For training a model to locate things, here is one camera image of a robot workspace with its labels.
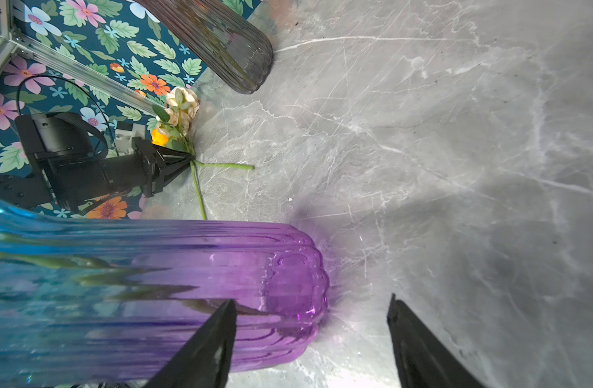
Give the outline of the dark pink ribbed glass vase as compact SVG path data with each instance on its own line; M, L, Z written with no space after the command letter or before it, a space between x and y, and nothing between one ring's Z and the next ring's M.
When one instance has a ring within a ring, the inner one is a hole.
M141 1L229 87L249 95L269 76L274 52L267 36L221 1Z

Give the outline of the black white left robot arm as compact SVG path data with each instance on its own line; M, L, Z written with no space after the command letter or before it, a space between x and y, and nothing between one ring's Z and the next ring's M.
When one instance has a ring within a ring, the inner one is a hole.
M107 157L92 141L107 139L76 113L18 116L15 128L31 166L26 178L0 175L0 199L23 209L56 201L77 212L88 200L141 189L161 192L191 164L190 153L133 137L129 155Z

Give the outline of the purple blue ribbed glass vase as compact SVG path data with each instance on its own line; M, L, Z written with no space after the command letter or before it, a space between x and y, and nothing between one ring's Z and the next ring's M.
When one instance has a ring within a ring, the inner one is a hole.
M227 301L234 372L296 360L329 276L293 226L55 218L0 200L0 387L151 378Z

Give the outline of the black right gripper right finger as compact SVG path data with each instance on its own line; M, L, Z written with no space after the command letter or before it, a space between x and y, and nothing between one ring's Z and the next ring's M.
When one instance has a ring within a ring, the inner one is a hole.
M402 387L484 388L406 302L395 295L390 299L387 324Z

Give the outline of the cream peony flower stem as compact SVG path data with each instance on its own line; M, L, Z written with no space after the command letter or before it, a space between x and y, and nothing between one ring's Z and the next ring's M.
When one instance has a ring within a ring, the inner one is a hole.
M156 119L156 125L154 128L158 126L159 129L165 130L169 136L181 134L191 143L191 140L189 139L189 132L191 130L192 122L199 110L199 98L195 92L190 89L186 89L185 87L175 87L172 92L166 94L165 104L162 106L154 105L153 110ZM199 211L201 218L204 221L207 221L208 217L204 206L202 192L199 186L197 167L193 163L193 158L196 157L196 152L191 156L192 161L189 163L191 169L191 178L198 200Z

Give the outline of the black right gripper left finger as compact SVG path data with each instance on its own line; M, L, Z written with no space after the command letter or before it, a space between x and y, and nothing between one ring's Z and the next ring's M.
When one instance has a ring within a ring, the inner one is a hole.
M235 301L224 302L145 388L224 388L237 331Z

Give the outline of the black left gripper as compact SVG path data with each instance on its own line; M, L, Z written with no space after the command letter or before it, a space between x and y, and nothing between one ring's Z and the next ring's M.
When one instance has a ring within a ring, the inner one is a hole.
M15 128L32 175L15 183L15 205L26 209L56 200L70 211L89 199L141 189L146 197L161 192L189 166L189 153L133 139L130 155L107 157L93 139L102 132L73 113L23 115Z

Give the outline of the orange yellow artificial rose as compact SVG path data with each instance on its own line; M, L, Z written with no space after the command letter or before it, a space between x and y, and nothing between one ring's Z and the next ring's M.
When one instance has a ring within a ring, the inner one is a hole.
M186 140L181 134L169 136L167 132L159 127L152 130L152 143L157 146L163 146L176 150L178 147L182 148L184 152L194 155L195 151L193 145ZM254 166L241 163L202 163L196 158L193 158L193 163L196 167L217 167L217 168L234 168L245 171L253 171Z

